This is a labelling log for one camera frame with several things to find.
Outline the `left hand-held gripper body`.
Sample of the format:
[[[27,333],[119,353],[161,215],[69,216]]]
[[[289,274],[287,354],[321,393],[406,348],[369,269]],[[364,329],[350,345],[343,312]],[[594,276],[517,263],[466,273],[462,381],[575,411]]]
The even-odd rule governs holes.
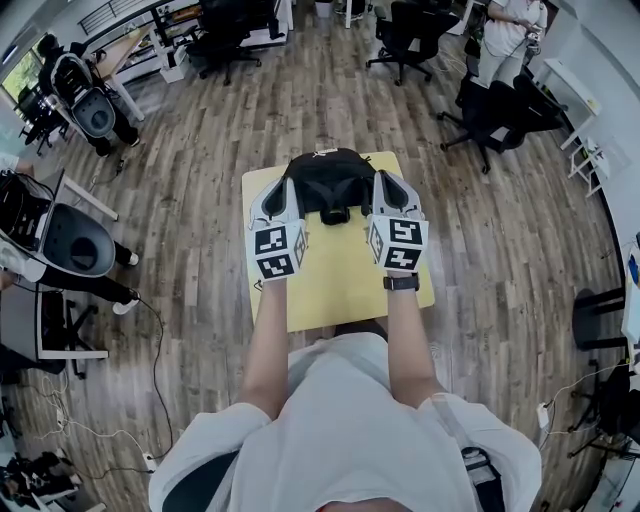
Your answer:
[[[308,248],[304,218],[269,220],[250,216],[245,230],[248,262],[263,282],[297,274]]]

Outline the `black backpack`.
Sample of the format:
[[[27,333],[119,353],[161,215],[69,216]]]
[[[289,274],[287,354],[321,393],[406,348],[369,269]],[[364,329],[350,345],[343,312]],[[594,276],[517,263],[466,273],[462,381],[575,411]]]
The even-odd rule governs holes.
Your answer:
[[[302,215],[316,212],[324,225],[336,226],[350,221],[352,208],[371,213],[375,174],[369,158],[335,148],[296,157],[284,179],[292,180]]]

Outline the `person's right forearm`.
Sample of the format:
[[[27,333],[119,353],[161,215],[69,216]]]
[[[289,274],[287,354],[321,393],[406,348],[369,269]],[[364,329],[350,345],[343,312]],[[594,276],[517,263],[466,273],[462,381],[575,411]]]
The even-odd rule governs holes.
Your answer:
[[[391,392],[398,402],[418,409],[444,387],[437,379],[416,291],[387,291],[387,302]]]

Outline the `person's left forearm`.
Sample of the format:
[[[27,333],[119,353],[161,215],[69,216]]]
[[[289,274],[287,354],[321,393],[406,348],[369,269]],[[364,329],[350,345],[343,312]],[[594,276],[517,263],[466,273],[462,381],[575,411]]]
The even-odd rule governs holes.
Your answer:
[[[275,420],[288,398],[287,281],[263,285],[239,401]]]

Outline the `black wristwatch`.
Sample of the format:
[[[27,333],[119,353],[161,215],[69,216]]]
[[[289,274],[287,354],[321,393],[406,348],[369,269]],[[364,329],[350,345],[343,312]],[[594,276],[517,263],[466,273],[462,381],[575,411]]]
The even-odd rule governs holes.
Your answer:
[[[411,273],[403,276],[387,275],[383,278],[383,287],[387,291],[407,291],[413,290],[417,292],[420,289],[420,280],[417,273]]]

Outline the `person's dark trousers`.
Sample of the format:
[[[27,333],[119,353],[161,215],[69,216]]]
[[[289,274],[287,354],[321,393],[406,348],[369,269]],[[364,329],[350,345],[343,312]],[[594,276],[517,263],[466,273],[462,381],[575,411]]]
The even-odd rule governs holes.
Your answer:
[[[339,324],[334,329],[335,337],[356,333],[372,333],[387,340],[387,332],[375,319]]]

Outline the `white table beam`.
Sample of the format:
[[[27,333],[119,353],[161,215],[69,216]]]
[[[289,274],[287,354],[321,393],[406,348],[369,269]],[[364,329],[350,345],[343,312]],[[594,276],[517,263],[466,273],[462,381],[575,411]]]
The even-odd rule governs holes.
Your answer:
[[[84,189],[66,175],[61,177],[59,190],[62,191],[64,189],[68,189],[81,202],[90,204],[94,209],[106,215],[110,220],[114,222],[117,222],[119,220],[119,215],[113,209],[109,208],[97,197],[95,197],[89,190]]]

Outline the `person's white shirt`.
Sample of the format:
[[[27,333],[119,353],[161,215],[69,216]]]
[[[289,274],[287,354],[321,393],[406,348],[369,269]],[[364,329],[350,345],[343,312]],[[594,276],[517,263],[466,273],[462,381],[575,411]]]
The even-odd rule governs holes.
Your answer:
[[[418,409],[390,391],[387,343],[346,334],[293,352],[272,420],[248,403],[197,415],[149,484],[152,512],[317,512],[387,498],[411,512],[477,512],[462,451],[485,451],[507,512],[529,512],[541,456],[485,406],[450,393]]]

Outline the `white side table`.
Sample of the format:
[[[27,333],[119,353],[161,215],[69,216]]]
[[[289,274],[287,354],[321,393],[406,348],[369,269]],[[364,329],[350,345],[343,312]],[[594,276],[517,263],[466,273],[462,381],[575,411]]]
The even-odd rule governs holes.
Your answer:
[[[602,111],[602,106],[593,93],[557,58],[546,58],[543,60],[541,67],[535,75],[535,81],[540,85],[545,85],[551,75],[555,75],[567,86],[588,111],[588,117],[576,127],[560,145],[561,150],[566,150],[574,140],[582,135],[595,121]]]

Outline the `wooden table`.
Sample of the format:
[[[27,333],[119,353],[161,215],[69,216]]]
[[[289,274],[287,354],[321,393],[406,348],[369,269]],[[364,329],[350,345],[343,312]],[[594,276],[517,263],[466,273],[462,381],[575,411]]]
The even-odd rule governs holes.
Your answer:
[[[147,25],[106,45],[104,47],[106,56],[96,65],[96,70],[104,82],[118,93],[130,112],[140,122],[145,120],[145,114],[129,94],[125,83],[146,77],[158,70],[158,59],[153,45],[146,47],[151,56],[145,57],[130,67],[127,67],[126,63],[131,55],[139,50],[140,43],[151,32],[151,26]]]

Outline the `black shelf unit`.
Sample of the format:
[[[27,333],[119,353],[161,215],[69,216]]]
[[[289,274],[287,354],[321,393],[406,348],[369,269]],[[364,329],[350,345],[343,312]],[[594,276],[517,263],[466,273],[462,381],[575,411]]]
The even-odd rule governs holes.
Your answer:
[[[198,28],[202,8],[199,2],[171,0],[151,7],[149,14],[155,25],[154,33],[160,41],[183,37],[193,27]]]

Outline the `black round stool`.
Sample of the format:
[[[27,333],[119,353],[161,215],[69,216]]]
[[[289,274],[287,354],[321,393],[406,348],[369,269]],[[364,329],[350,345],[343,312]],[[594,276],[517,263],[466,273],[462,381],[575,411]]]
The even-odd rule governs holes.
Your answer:
[[[572,331],[577,349],[588,352],[624,347],[627,340],[621,334],[609,338],[601,336],[602,318],[606,314],[623,310],[624,306],[622,287],[598,294],[588,288],[580,290],[575,298],[572,312]]]

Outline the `white desk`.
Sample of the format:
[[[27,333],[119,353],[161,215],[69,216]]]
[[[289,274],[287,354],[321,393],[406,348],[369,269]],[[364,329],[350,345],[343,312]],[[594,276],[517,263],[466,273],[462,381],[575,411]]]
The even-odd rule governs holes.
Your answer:
[[[640,458],[610,458],[583,512],[640,512]]]
[[[640,375],[640,234],[624,264],[624,310],[621,333],[627,340],[630,369]]]

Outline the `dark slatted railing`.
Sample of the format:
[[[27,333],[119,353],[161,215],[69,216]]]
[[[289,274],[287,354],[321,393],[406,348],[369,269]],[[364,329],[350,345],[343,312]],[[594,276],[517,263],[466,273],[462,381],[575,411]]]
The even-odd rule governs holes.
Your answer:
[[[82,17],[77,25],[89,38],[98,37],[140,16],[151,4],[151,0],[108,0]]]

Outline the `white table frame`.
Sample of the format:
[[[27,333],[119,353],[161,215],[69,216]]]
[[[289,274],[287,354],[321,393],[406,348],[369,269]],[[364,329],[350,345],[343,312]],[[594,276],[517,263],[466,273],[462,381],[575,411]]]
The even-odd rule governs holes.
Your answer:
[[[36,353],[42,360],[102,360],[109,351],[94,348],[81,338],[86,322],[98,308],[90,304],[76,314],[78,304],[62,291],[37,288],[35,294]]]

